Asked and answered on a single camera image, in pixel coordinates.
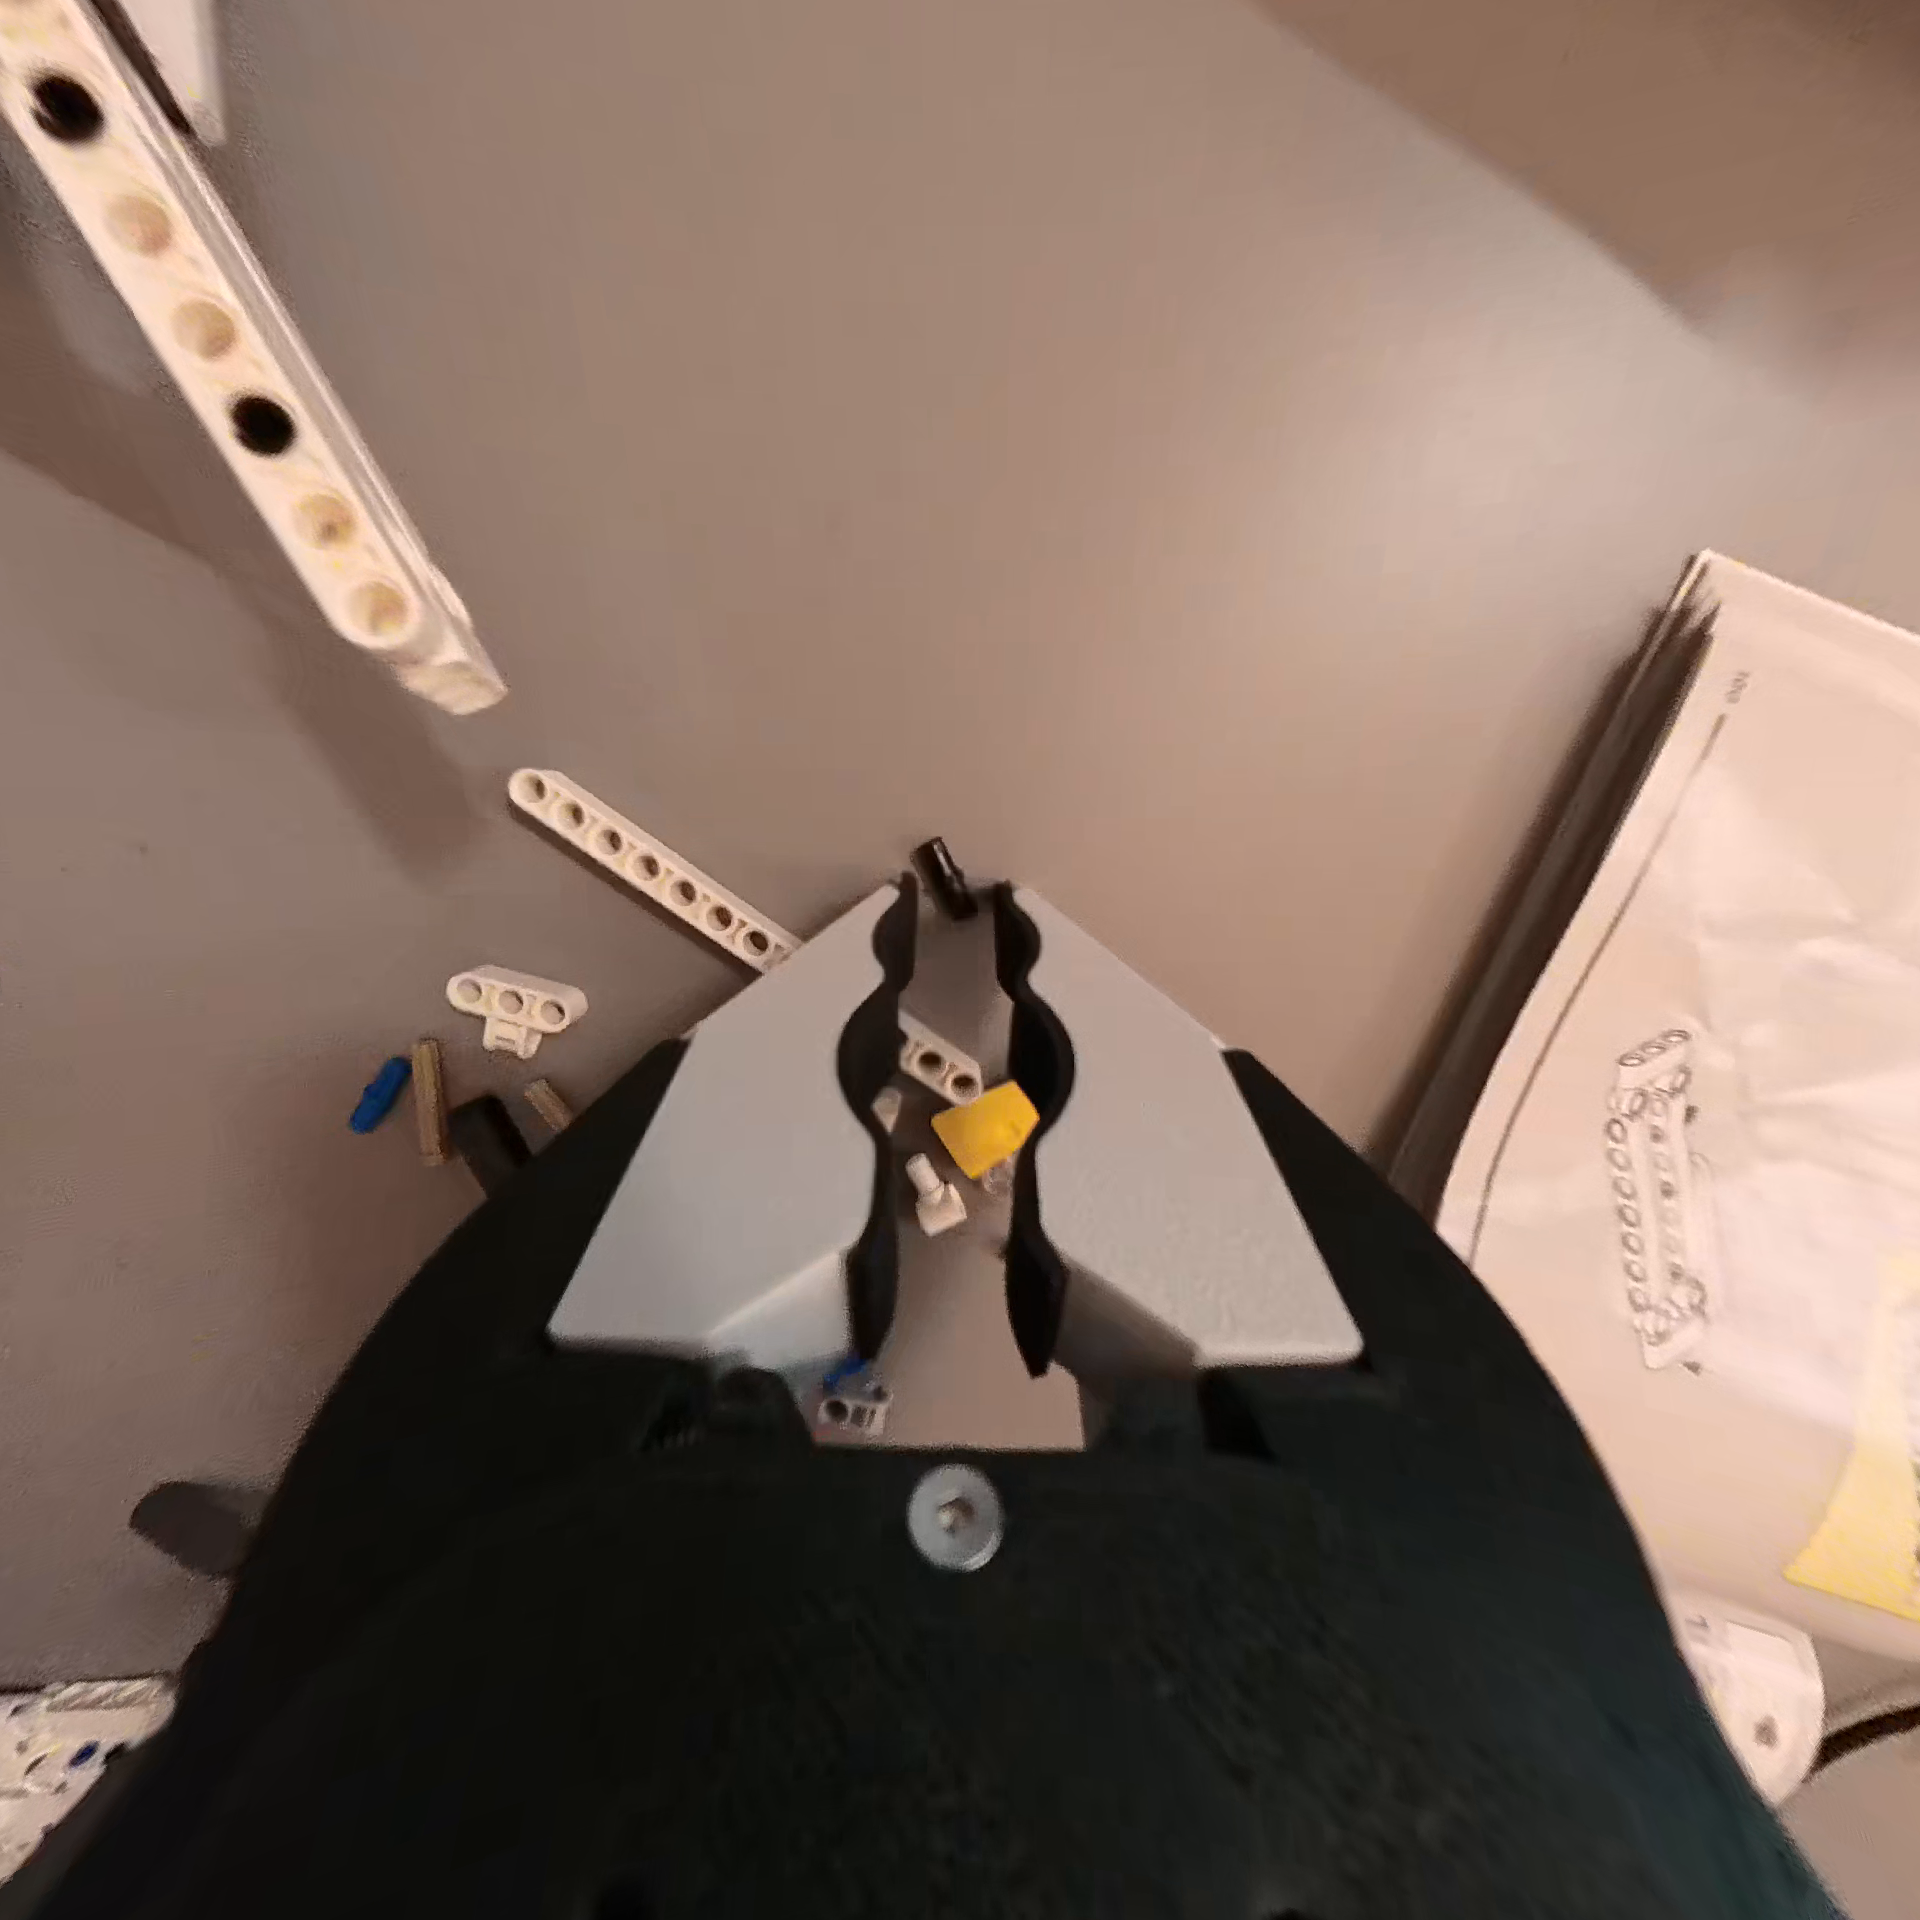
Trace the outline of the lego helicopter model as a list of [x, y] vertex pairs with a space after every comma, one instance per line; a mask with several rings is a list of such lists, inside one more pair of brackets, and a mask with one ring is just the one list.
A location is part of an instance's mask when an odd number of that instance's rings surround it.
[[[141, 1495], [128, 1529], [186, 1574], [226, 1586], [268, 1505], [261, 1483], [171, 1480]], [[109, 1677], [4, 1693], [1, 1882], [18, 1881], [109, 1773], [175, 1711], [172, 1677]]]

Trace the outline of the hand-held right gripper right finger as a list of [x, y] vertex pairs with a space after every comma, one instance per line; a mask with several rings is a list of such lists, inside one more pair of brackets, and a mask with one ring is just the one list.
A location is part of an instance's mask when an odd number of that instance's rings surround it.
[[1028, 888], [993, 897], [1016, 1151], [1006, 1308], [1030, 1374], [1338, 1366], [1362, 1334], [1199, 1021]]

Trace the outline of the white T-shaped lego piece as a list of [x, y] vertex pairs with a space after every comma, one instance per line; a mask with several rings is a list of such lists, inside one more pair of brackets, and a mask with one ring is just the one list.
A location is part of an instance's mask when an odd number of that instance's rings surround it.
[[547, 1038], [575, 1028], [590, 1011], [582, 989], [541, 974], [480, 964], [451, 973], [445, 999], [478, 1023], [488, 1053], [533, 1061]]

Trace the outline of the short white lego beam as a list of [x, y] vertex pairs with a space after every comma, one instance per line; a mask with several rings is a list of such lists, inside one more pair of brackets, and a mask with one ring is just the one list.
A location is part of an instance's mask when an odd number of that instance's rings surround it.
[[329, 628], [454, 716], [506, 682], [202, 162], [89, 4], [1, 8], [4, 121]]

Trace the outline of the lego instruction booklet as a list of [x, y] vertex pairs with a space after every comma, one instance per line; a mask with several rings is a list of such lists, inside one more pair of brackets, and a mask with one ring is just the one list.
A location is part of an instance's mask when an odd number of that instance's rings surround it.
[[1915, 1667], [1915, 634], [1701, 553], [1389, 1162], [1656, 1568]]

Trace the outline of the long white lego beam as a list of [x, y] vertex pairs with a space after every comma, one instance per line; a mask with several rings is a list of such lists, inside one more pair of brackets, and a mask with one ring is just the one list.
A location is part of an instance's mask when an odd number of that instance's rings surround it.
[[521, 766], [506, 779], [506, 798], [524, 826], [753, 974], [774, 973], [803, 944], [561, 772]]

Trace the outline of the black lego beam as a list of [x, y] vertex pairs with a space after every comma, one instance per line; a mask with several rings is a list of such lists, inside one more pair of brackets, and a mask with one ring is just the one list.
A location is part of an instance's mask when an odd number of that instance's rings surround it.
[[466, 1169], [482, 1198], [509, 1187], [533, 1160], [533, 1147], [496, 1094], [482, 1094], [454, 1107], [445, 1117], [451, 1159]]

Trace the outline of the yellow lego piece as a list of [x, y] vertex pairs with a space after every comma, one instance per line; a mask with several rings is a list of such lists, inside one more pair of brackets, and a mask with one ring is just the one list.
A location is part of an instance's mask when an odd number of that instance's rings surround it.
[[1016, 1082], [1003, 1082], [972, 1099], [930, 1117], [930, 1130], [948, 1160], [972, 1184], [998, 1167], [1016, 1162], [1038, 1126], [1038, 1110]]

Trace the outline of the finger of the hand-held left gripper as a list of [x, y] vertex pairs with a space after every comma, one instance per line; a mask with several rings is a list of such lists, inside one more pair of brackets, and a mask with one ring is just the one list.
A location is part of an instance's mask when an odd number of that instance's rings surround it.
[[226, 138], [216, 2], [114, 2], [119, 35], [172, 125], [202, 147]]

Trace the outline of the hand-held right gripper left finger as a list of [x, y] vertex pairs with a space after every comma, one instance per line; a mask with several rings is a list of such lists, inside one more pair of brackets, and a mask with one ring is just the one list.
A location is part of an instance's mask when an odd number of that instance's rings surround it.
[[553, 1308], [557, 1346], [807, 1368], [870, 1361], [899, 1295], [894, 1143], [920, 889], [882, 883], [683, 1044]]

